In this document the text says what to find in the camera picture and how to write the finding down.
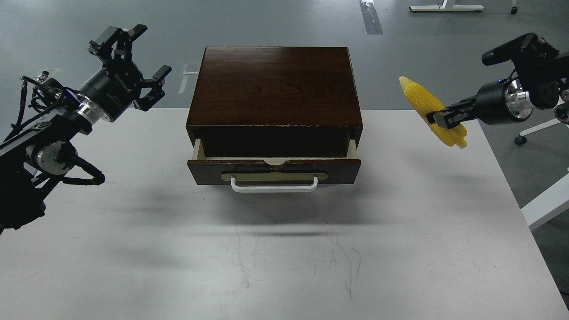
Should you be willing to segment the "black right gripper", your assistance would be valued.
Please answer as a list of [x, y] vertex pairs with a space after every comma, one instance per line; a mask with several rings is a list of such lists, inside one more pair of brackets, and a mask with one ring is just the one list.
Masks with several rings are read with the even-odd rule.
[[464, 121], [481, 120], [487, 125], [502, 125], [526, 121], [534, 105], [518, 80], [500, 80], [483, 85], [471, 99], [429, 112], [428, 121], [443, 129], [453, 129]]

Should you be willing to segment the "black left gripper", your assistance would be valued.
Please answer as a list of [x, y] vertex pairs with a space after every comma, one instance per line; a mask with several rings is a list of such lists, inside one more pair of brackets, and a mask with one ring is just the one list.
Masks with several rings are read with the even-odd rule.
[[[89, 42], [89, 53], [105, 65], [78, 91], [102, 108], [107, 122], [116, 121], [133, 101], [136, 109], [147, 112], [165, 96], [164, 80], [172, 67], [163, 65], [151, 78], [143, 79], [132, 62], [132, 44], [147, 30], [144, 24], [130, 30], [110, 26]], [[150, 91], [140, 97], [141, 88]]]

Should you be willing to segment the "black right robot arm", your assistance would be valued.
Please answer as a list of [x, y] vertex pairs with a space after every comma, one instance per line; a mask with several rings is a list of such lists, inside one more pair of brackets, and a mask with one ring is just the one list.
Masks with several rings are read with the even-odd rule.
[[483, 85], [472, 97], [427, 113], [429, 124], [453, 129], [475, 119], [488, 125], [524, 122], [535, 108], [557, 107], [568, 89], [568, 53], [560, 53], [534, 33], [485, 52], [481, 61], [486, 66], [512, 61], [514, 72], [506, 79]]

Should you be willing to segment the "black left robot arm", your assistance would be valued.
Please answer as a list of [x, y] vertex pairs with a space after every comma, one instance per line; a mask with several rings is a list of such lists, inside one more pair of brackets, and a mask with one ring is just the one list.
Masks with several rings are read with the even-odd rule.
[[61, 85], [42, 72], [23, 76], [20, 111], [12, 131], [1, 144], [1, 229], [19, 229], [45, 215], [44, 200], [58, 184], [100, 185], [105, 176], [81, 158], [71, 139], [88, 135], [98, 120], [114, 122], [131, 105], [148, 111], [164, 97], [163, 65], [145, 79], [132, 60], [132, 45], [145, 31], [108, 27], [89, 52], [101, 69], [80, 89]]

